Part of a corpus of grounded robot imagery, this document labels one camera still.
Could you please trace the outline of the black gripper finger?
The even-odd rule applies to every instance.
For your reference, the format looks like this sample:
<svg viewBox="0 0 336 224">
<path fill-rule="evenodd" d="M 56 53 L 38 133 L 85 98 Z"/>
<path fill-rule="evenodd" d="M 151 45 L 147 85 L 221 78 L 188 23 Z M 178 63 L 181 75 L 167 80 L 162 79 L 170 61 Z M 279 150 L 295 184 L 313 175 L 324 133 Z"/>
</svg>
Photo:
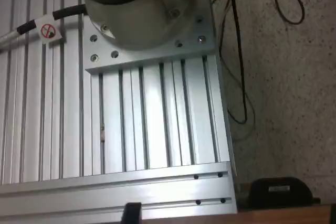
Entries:
<svg viewBox="0 0 336 224">
<path fill-rule="evenodd" d="M 140 202 L 130 202 L 124 207 L 121 224 L 141 224 L 142 204 Z"/>
</svg>

